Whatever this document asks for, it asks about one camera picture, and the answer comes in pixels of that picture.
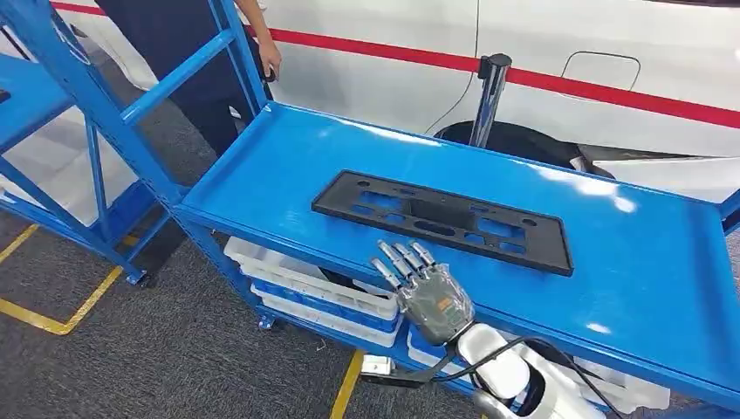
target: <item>yellow tape line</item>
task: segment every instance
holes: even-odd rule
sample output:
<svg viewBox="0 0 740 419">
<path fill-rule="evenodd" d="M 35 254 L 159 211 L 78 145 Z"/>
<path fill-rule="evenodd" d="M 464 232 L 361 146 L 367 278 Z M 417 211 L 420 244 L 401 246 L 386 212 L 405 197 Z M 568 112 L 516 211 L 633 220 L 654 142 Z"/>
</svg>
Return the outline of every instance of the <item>yellow tape line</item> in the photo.
<svg viewBox="0 0 740 419">
<path fill-rule="evenodd" d="M 66 325 L 63 325 L 54 319 L 42 316 L 41 314 L 34 313 L 31 310 L 26 310 L 21 306 L 16 306 L 10 301 L 5 301 L 4 299 L 0 299 L 0 312 L 28 323 L 31 326 L 44 329 L 46 332 L 54 334 L 69 333 L 69 331 L 66 331 Z"/>
<path fill-rule="evenodd" d="M 334 400 L 332 414 L 329 416 L 331 419 L 341 419 L 345 416 L 349 398 L 352 396 L 354 390 L 354 383 L 357 382 L 357 377 L 360 375 L 360 370 L 362 369 L 363 355 L 365 353 L 359 349 L 354 351 L 354 355 L 352 355 L 352 359 L 349 361 L 349 366 L 345 373 L 345 379 L 342 381 L 342 387 L 339 388 L 337 398 Z"/>
<path fill-rule="evenodd" d="M 71 316 L 69 321 L 67 321 L 67 324 L 65 325 L 65 327 L 68 330 L 66 333 L 63 333 L 63 334 L 67 334 L 72 331 L 72 329 L 79 323 L 79 321 L 85 317 L 87 312 L 89 312 L 90 309 L 93 308 L 93 306 L 95 306 L 95 303 L 98 302 L 100 297 L 102 297 L 103 294 L 106 293 L 108 288 L 110 288 L 113 282 L 115 282 L 116 278 L 118 278 L 121 272 L 123 272 L 123 268 L 121 268 L 120 266 L 116 266 L 115 268 L 113 268 L 113 270 L 110 273 L 108 273 L 108 276 L 105 279 L 103 279 L 103 282 L 100 283 L 100 285 L 98 285 L 98 288 L 95 288 L 95 291 L 93 291 L 92 294 L 90 294 L 90 297 L 88 297 L 87 300 L 85 300 L 85 302 L 82 303 L 82 306 L 80 306 L 77 309 L 77 312 L 75 312 Z"/>
<path fill-rule="evenodd" d="M 28 237 L 33 234 L 34 231 L 38 230 L 38 224 L 31 224 L 27 229 L 24 230 L 23 233 L 21 233 L 20 236 L 16 237 L 15 240 L 10 242 L 8 244 L 8 247 L 6 247 L 3 251 L 0 251 L 0 264 L 10 256 L 12 252 L 14 252 L 18 247 L 20 247 L 21 244 L 23 244 L 24 241 L 28 239 Z"/>
<path fill-rule="evenodd" d="M 10 243 L 10 245 L 5 248 L 5 250 L 0 252 L 0 263 L 2 263 L 8 256 L 10 256 L 10 254 L 15 251 L 15 249 L 17 249 L 21 244 L 23 244 L 23 242 L 26 241 L 28 237 L 30 237 L 31 234 L 33 234 L 33 232 L 37 229 L 38 224 L 33 224 L 29 228 L 25 229 L 25 231 L 21 233 L 20 236 L 16 237 L 16 239 L 13 240 L 12 243 Z M 136 237 L 127 236 L 124 241 L 126 241 L 126 239 L 128 238 L 134 241 L 134 244 L 138 240 Z M 118 278 L 118 276 L 120 276 L 122 272 L 123 268 L 121 268 L 120 266 L 116 266 L 115 268 L 113 268 L 113 270 L 108 273 L 108 276 L 103 280 L 103 282 L 100 283 L 97 288 L 95 288 L 95 291 L 90 294 L 90 297 L 88 297 L 87 300 L 82 303 L 82 306 L 77 309 L 77 312 L 75 312 L 66 323 L 60 323 L 55 319 L 49 319 L 44 315 L 32 312 L 31 310 L 15 305 L 10 301 L 6 301 L 4 299 L 0 299 L 0 313 L 5 313 L 12 318 L 21 320 L 31 326 L 38 327 L 39 329 L 44 329 L 45 331 L 50 333 L 58 335 L 68 334 L 87 315 L 87 313 L 90 312 L 93 306 L 95 306 L 95 303 L 97 303 L 100 297 L 102 297 L 103 294 L 106 293 L 108 288 L 113 284 L 113 282 L 115 282 L 116 278 Z"/>
<path fill-rule="evenodd" d="M 126 246 L 132 246 L 133 247 L 133 246 L 135 246 L 139 242 L 139 239 L 136 238 L 136 237 L 134 237 L 134 236 L 124 236 L 121 239 L 121 242 L 123 244 L 125 244 Z"/>
</svg>

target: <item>human hand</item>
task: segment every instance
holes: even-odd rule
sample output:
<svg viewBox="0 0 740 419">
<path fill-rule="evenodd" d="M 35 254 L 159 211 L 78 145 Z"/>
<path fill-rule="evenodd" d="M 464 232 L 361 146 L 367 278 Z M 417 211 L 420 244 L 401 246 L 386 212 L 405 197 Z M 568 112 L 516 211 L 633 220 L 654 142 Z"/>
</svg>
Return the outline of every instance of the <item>human hand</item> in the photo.
<svg viewBox="0 0 740 419">
<path fill-rule="evenodd" d="M 259 58 L 262 59 L 265 78 L 270 77 L 270 69 L 272 69 L 272 72 L 275 73 L 275 80 L 277 80 L 280 77 L 280 63 L 283 62 L 283 56 L 280 55 L 280 51 L 272 39 L 259 43 Z"/>
</svg>

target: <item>red stripe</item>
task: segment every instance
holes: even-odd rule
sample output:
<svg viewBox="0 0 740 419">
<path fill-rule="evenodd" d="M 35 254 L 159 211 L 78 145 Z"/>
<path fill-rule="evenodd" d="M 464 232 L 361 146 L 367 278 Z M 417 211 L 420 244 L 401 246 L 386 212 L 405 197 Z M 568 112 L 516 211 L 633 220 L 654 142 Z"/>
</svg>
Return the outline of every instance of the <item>red stripe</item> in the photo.
<svg viewBox="0 0 740 419">
<path fill-rule="evenodd" d="M 51 2 L 51 4 L 59 10 L 105 16 L 103 10 L 93 6 L 59 2 Z M 474 72 L 478 67 L 477 58 L 446 54 L 443 52 L 376 44 L 374 42 L 358 41 L 355 39 L 327 37 L 325 35 L 288 31 L 285 29 L 270 29 L 270 32 L 276 41 L 290 44 L 314 46 L 380 58 L 398 59 L 410 63 L 434 65 L 465 72 Z M 663 98 L 652 94 L 630 92 L 518 68 L 511 68 L 507 73 L 506 80 L 518 85 L 535 87 L 550 92 L 564 93 L 599 102 L 677 116 L 687 120 L 698 120 L 708 122 L 709 124 L 740 128 L 740 112 L 722 109 L 720 107 Z"/>
<path fill-rule="evenodd" d="M 95 6 L 83 6 L 82 4 L 70 4 L 60 2 L 49 2 L 57 10 L 68 10 L 78 11 L 79 13 L 87 13 L 88 15 L 105 16 L 106 13 L 100 8 Z"/>
</svg>

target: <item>robot finger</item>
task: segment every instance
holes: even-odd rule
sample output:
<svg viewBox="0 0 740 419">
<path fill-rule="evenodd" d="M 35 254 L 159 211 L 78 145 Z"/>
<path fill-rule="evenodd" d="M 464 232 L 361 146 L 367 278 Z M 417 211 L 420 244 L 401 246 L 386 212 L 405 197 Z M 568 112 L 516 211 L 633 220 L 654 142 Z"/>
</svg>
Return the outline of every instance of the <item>robot finger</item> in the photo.
<svg viewBox="0 0 740 419">
<path fill-rule="evenodd" d="M 391 259 L 391 263 L 395 266 L 395 269 L 398 270 L 402 277 L 408 279 L 415 275 L 415 271 L 411 269 L 410 266 L 408 266 L 401 255 L 399 255 L 393 247 L 389 246 L 388 243 L 382 240 L 378 240 L 378 247 L 380 248 L 380 251 L 388 256 L 389 259 Z"/>
<path fill-rule="evenodd" d="M 375 267 L 375 269 L 378 270 L 378 272 L 380 272 L 380 275 L 382 275 L 383 278 L 385 278 L 386 281 L 388 281 L 388 283 L 393 286 L 393 288 L 398 288 L 401 286 L 401 282 L 398 279 L 398 277 L 396 277 L 391 272 L 391 270 L 388 269 L 386 264 L 380 261 L 380 259 L 374 258 L 373 260 L 370 261 L 370 263 Z"/>
<path fill-rule="evenodd" d="M 412 251 L 408 251 L 406 246 L 403 244 L 394 244 L 394 248 L 403 256 L 403 258 L 414 268 L 415 271 L 420 271 L 424 267 L 424 263 L 416 257 L 416 254 Z"/>
<path fill-rule="evenodd" d="M 423 261 L 426 266 L 434 266 L 436 264 L 435 259 L 432 258 L 432 254 L 421 246 L 419 242 L 411 242 L 411 248 L 414 249 L 416 253 L 419 253 L 421 261 Z"/>
</svg>

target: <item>person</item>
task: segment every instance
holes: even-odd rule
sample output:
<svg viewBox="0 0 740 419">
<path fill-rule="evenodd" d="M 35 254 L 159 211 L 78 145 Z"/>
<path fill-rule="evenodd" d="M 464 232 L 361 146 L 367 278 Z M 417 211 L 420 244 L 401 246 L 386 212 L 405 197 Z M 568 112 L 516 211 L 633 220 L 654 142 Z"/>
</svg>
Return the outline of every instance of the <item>person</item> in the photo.
<svg viewBox="0 0 740 419">
<path fill-rule="evenodd" d="M 162 80 L 217 34 L 208 0 L 96 0 L 121 33 Z M 280 75 L 282 57 L 264 22 L 257 0 L 236 0 L 247 17 L 257 43 L 247 34 L 252 57 L 262 79 Z M 270 89 L 264 84 L 271 98 Z M 230 106 L 249 124 L 253 115 L 243 96 L 228 53 L 215 56 L 182 84 L 170 99 L 201 133 L 216 155 L 222 155 L 236 138 Z"/>
</svg>

